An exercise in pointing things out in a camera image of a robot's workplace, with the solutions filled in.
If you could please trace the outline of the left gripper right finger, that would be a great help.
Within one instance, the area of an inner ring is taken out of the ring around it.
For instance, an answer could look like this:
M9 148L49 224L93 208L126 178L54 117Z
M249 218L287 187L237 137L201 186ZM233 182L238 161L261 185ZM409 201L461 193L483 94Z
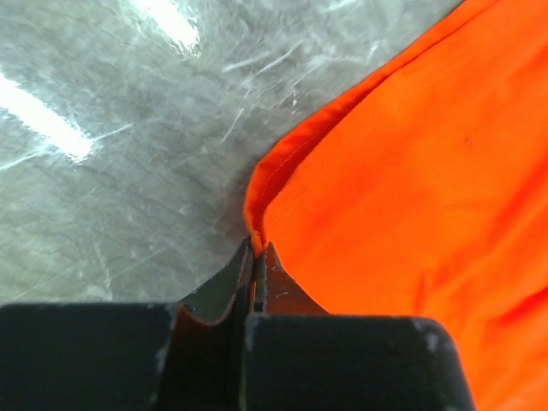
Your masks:
M245 410L471 410L456 346L436 321L335 315L260 256L244 333Z

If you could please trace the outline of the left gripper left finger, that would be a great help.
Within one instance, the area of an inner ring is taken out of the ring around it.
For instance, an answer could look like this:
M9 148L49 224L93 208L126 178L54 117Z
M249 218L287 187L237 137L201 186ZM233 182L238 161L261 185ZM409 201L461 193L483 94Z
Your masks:
M1 307L4 410L235 410L253 249L178 301Z

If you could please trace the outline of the orange t shirt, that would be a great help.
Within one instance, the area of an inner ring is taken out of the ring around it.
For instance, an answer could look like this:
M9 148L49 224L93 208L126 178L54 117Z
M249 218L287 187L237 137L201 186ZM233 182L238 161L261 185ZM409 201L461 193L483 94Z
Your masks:
M438 321L477 409L546 409L546 2L462 3L281 139L244 216L328 312Z

